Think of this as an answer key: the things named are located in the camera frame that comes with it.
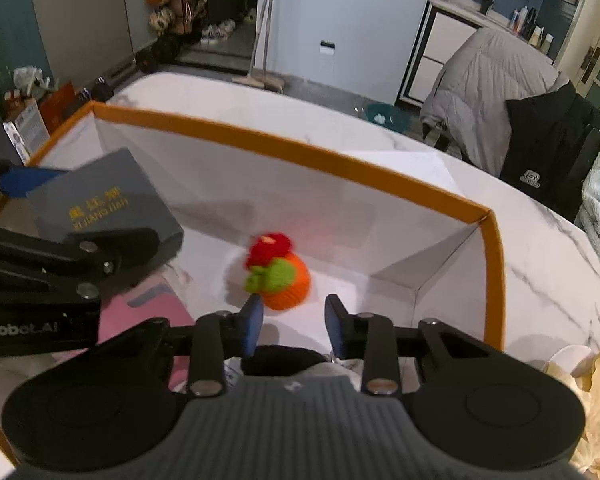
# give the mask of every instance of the white marble surface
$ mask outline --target white marble surface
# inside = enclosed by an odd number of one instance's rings
[[[112,103],[244,126],[337,152],[432,151],[327,108],[189,75],[146,76]],[[532,362],[568,344],[600,348],[600,260],[584,232],[496,178],[440,157],[462,194],[496,213],[506,260],[507,352]]]

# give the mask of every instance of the teal bowl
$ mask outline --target teal bowl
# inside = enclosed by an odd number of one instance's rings
[[[365,117],[370,123],[384,126],[399,134],[409,131],[411,115],[400,108],[385,103],[373,103],[365,107]]]

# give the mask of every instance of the black jacket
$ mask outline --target black jacket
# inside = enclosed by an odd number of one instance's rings
[[[600,110],[571,82],[506,105],[511,140],[500,179],[573,222],[600,150]]]

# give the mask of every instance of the metal screw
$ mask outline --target metal screw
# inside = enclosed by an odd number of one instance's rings
[[[100,295],[98,287],[93,285],[93,283],[79,283],[75,287],[75,291],[78,293],[78,296],[83,297],[85,300],[95,300]]]
[[[78,245],[78,247],[80,247],[83,251],[87,253],[94,253],[98,250],[98,246],[95,243],[90,242],[88,240],[80,242],[80,245]]]
[[[199,379],[189,389],[196,397],[213,397],[222,391],[222,384],[213,379]]]
[[[391,379],[371,379],[366,384],[366,389],[377,396],[389,396],[398,391],[398,383]]]

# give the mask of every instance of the orange knitted ball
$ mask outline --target orange knitted ball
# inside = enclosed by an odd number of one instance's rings
[[[264,304],[273,310],[287,310],[302,303],[311,287],[311,275],[304,262],[293,253],[289,253],[284,259],[296,268],[296,278],[281,292],[261,293]]]

